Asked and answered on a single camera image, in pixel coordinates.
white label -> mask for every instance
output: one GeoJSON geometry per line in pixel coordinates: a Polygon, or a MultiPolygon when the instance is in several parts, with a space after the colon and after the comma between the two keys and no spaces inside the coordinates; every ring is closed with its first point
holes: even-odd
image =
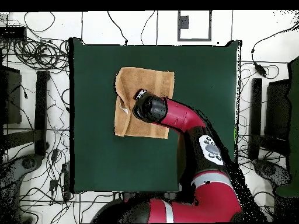
{"type": "Polygon", "coordinates": [[[220,151],[216,147],[213,139],[210,136],[208,136],[208,135],[201,136],[199,138],[199,144],[200,144],[200,147],[201,147],[201,149],[203,151],[203,155],[204,155],[204,157],[206,159],[208,159],[211,162],[216,163],[217,165],[223,165],[223,161],[222,161],[222,158],[221,158],[221,155],[220,155],[220,151]],[[208,145],[210,145],[210,147],[213,145],[214,146],[214,150],[218,150],[218,154],[209,152],[207,150],[208,145]]]}

green table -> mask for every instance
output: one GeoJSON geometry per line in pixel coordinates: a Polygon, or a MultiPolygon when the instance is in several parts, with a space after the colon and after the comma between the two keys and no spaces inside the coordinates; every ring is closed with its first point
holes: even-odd
{"type": "Polygon", "coordinates": [[[74,190],[177,191],[178,134],[115,136],[114,79],[121,67],[174,71],[173,99],[203,111],[234,157],[237,49],[74,44],[74,190]]]}

white floor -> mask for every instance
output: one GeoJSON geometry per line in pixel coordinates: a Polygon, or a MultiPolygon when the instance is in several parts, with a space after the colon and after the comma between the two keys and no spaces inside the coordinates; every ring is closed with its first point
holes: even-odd
{"type": "MultiPolygon", "coordinates": [[[[139,11],[139,12],[114,12],[111,11],[110,15],[113,20],[121,27],[123,35],[128,40],[128,45],[142,44],[140,34],[144,27],[147,19],[153,14],[153,10],[139,11]]],[[[52,27],[48,30],[37,33],[39,36],[44,38],[62,39],[66,40],[69,37],[83,38],[86,44],[124,44],[124,38],[120,34],[120,30],[112,23],[109,19],[107,12],[84,12],[82,19],[82,12],[53,12],[55,15],[55,22],[52,27]]],[[[196,16],[202,15],[199,11],[182,11],[181,15],[189,15],[190,28],[196,27],[194,22],[196,16]]],[[[11,12],[9,14],[9,24],[17,24],[17,21],[24,24],[25,13],[11,12]]],[[[176,10],[165,11],[157,10],[147,22],[147,25],[142,34],[142,40],[145,45],[185,45],[185,44],[212,44],[214,46],[224,46],[230,40],[242,40],[241,49],[241,60],[243,63],[252,62],[251,49],[253,45],[265,38],[274,34],[278,31],[288,29],[293,26],[297,21],[298,15],[295,12],[288,11],[277,11],[277,10],[214,10],[212,15],[212,38],[211,42],[178,42],[178,12],[176,10]]],[[[29,13],[26,16],[27,25],[33,30],[43,30],[51,24],[53,17],[49,12],[29,13]]],[[[196,37],[206,36],[206,28],[201,29],[201,33],[196,33],[196,37]]],[[[192,34],[182,32],[185,37],[190,37],[192,34]]],[[[36,39],[28,31],[28,36],[32,39],[36,39]]],[[[280,73],[274,80],[263,79],[263,101],[266,100],[266,88],[269,82],[276,81],[279,79],[287,79],[287,62],[290,62],[297,56],[299,56],[299,31],[291,31],[284,34],[279,34],[276,37],[272,37],[266,41],[259,43],[254,52],[255,61],[263,61],[263,66],[277,65],[280,73]]],[[[9,61],[18,61],[13,55],[9,56],[9,61]]],[[[28,115],[30,122],[34,123],[34,107],[35,107],[35,83],[36,73],[33,69],[23,65],[9,62],[9,67],[19,69],[22,74],[22,85],[25,87],[28,94],[28,99],[21,97],[21,108],[24,109],[28,115]]],[[[242,72],[242,77],[245,78],[255,73],[252,65],[244,65],[242,69],[247,69],[242,72]]],[[[277,74],[276,68],[270,68],[270,77],[274,77],[277,74]]],[[[244,87],[242,92],[242,98],[250,101],[249,89],[252,78],[249,79],[248,83],[244,87]]],[[[65,106],[61,101],[60,95],[65,89],[69,88],[68,76],[65,72],[58,74],[51,74],[51,80],[48,83],[49,97],[48,106],[56,103],[56,106],[49,108],[48,110],[48,131],[47,140],[50,143],[50,150],[53,146],[57,146],[62,134],[63,144],[60,143],[58,149],[65,152],[66,157],[63,157],[57,163],[57,170],[60,171],[61,165],[64,160],[69,160],[69,152],[64,146],[68,146],[69,138],[68,127],[69,127],[69,114],[65,110],[65,106]]],[[[64,100],[68,102],[69,92],[64,95],[64,100]]],[[[240,110],[243,110],[250,105],[245,101],[240,102],[240,110]]],[[[263,117],[265,117],[265,107],[263,104],[263,117]]],[[[249,110],[245,110],[242,113],[245,118],[249,117],[249,110]]],[[[245,118],[240,117],[240,123],[246,125],[245,118]]],[[[9,125],[8,133],[20,131],[22,128],[30,129],[30,125],[26,119],[26,116],[22,113],[22,123],[19,125],[9,125]]],[[[244,134],[245,128],[240,126],[239,133],[244,134]]],[[[8,151],[8,158],[12,158],[16,155],[19,149],[11,149],[8,151]]],[[[19,152],[20,155],[33,152],[33,145],[22,149],[19,152]]],[[[281,159],[279,164],[284,166],[284,160],[281,159]]],[[[272,192],[270,184],[264,179],[256,175],[253,170],[249,170],[246,167],[241,166],[242,171],[245,174],[246,182],[254,194],[258,191],[272,192]]],[[[24,181],[42,175],[46,171],[46,163],[43,162],[41,168],[37,171],[28,174],[24,181]]],[[[47,173],[39,178],[34,178],[30,181],[23,182],[21,188],[21,195],[25,195],[32,187],[41,188],[45,193],[48,191],[50,178],[47,178],[47,173]]],[[[56,200],[61,200],[60,190],[58,189],[56,200]]],[[[22,209],[28,209],[36,213],[39,216],[38,223],[51,223],[53,217],[58,214],[63,207],[55,204],[49,206],[49,198],[43,196],[43,194],[35,189],[32,189],[29,193],[30,196],[25,197],[21,201],[21,205],[24,205],[22,209]]],[[[75,195],[73,200],[69,202],[69,208],[62,212],[65,213],[59,220],[59,223],[78,223],[79,219],[82,223],[88,223],[94,216],[94,214],[106,203],[112,200],[112,192],[85,192],[81,195],[75,195]]],[[[270,205],[273,206],[273,199],[265,194],[259,194],[256,197],[256,202],[259,205],[270,205]]]]}

orange cloth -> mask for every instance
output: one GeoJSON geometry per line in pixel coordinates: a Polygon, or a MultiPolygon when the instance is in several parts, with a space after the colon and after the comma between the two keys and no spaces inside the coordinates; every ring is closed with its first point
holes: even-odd
{"type": "Polygon", "coordinates": [[[134,67],[124,67],[116,75],[117,93],[114,133],[117,136],[168,138],[168,128],[149,124],[137,119],[132,109],[134,96],[140,89],[160,96],[172,98],[175,82],[174,72],[153,71],[134,67]]]}

white stripe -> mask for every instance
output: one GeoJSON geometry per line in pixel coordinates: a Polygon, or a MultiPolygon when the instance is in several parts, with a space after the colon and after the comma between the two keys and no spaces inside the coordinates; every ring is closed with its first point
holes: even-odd
{"type": "Polygon", "coordinates": [[[164,205],[165,205],[165,210],[166,210],[166,223],[173,223],[173,211],[172,207],[169,203],[165,202],[162,200],[164,205]]]}
{"type": "Polygon", "coordinates": [[[202,185],[205,185],[207,181],[210,183],[221,182],[233,188],[229,178],[221,173],[204,173],[195,178],[191,184],[195,183],[196,188],[198,188],[202,185]]]}

